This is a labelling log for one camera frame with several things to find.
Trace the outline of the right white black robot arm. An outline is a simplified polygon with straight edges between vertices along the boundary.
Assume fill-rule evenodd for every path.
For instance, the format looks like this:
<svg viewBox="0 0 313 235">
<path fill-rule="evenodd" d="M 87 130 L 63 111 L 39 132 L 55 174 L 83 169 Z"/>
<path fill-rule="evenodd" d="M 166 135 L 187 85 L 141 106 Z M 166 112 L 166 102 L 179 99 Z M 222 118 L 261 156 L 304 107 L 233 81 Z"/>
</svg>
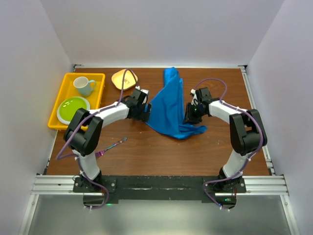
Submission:
<svg viewBox="0 0 313 235">
<path fill-rule="evenodd" d="M 217 179 L 204 186 L 230 192 L 240 183 L 243 170 L 252 156 L 267 144 L 260 114 L 256 109 L 241 109 L 220 98 L 213 98 L 208 88 L 192 89 L 191 96 L 192 101 L 186 105 L 184 124 L 199 124 L 205 115 L 229 124 L 232 152 Z"/>
</svg>

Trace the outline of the blue cloth napkin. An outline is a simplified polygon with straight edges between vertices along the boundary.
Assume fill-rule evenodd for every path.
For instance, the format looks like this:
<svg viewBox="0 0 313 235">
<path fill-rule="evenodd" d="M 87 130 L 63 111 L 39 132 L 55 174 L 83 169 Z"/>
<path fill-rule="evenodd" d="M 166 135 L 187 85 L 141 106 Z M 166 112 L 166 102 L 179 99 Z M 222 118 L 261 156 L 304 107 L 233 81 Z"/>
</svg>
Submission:
<svg viewBox="0 0 313 235">
<path fill-rule="evenodd" d="M 160 134 L 185 140 L 207 130 L 203 125 L 183 124 L 185 114 L 183 79 L 174 67 L 164 70 L 163 88 L 149 104 L 151 105 L 150 117 L 146 124 Z"/>
</svg>

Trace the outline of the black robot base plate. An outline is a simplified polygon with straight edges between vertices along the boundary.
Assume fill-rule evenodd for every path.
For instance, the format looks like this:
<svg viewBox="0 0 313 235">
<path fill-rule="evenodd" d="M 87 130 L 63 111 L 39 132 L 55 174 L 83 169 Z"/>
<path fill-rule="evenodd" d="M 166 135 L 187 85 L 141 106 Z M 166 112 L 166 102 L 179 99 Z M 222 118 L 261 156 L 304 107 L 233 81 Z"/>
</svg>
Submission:
<svg viewBox="0 0 313 235">
<path fill-rule="evenodd" d="M 116 204 L 119 200 L 193 200 L 211 203 L 206 195 L 215 198 L 219 203 L 236 204 L 235 199 L 218 196 L 218 193 L 246 193 L 243 178 L 236 183 L 218 186 L 209 184 L 206 191 L 202 185 L 207 181 L 217 180 L 216 176 L 102 176 L 101 184 L 109 191 L 109 202 Z"/>
</svg>

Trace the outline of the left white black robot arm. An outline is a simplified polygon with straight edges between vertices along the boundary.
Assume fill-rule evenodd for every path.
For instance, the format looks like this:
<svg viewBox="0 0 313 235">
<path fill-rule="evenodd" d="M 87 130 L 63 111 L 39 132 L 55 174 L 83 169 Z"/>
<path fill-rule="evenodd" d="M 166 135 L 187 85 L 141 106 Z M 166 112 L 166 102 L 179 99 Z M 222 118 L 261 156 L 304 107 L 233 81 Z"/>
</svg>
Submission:
<svg viewBox="0 0 313 235">
<path fill-rule="evenodd" d="M 90 192 L 104 191 L 95 153 L 102 128 L 124 119 L 147 122 L 152 106 L 148 103 L 148 96 L 148 90 L 137 86 L 131 95 L 109 106 L 95 110 L 80 108 L 76 111 L 64 134 L 64 140 L 72 150 L 80 168 L 81 180 Z"/>
</svg>

